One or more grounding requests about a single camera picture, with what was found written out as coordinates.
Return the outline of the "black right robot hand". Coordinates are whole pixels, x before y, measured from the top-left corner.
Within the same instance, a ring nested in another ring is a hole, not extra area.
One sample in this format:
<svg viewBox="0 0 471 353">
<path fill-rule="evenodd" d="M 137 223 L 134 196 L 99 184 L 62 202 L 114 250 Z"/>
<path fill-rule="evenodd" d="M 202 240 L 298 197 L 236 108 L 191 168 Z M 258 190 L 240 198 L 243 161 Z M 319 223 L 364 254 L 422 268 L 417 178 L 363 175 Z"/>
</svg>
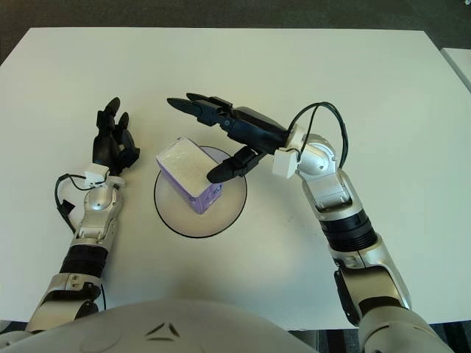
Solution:
<svg viewBox="0 0 471 353">
<path fill-rule="evenodd" d="M 168 98 L 175 109 L 196 117 L 206 126 L 219 125 L 229 139 L 243 145 L 233 156 L 207 173 L 212 183 L 221 183 L 250 172 L 266 155 L 286 145 L 288 130 L 267 116 L 247 107 L 234 107 L 216 96 L 187 93 L 184 99 Z"/>
</svg>

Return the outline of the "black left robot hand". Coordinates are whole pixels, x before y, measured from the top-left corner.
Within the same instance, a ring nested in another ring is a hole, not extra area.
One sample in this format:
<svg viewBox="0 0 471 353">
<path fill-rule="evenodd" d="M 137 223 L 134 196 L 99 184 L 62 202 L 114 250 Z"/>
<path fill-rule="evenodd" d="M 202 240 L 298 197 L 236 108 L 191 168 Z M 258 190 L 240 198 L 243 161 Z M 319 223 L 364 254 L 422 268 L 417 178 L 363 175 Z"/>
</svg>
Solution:
<svg viewBox="0 0 471 353">
<path fill-rule="evenodd" d="M 128 130 L 129 114 L 124 112 L 119 122 L 115 122 L 120 103 L 120 99 L 115 97 L 98 111 L 96 126 L 99 132 L 93 141 L 93 163 L 108 167 L 114 177 L 118 177 L 125 168 L 130 168 L 141 152 Z"/>
</svg>

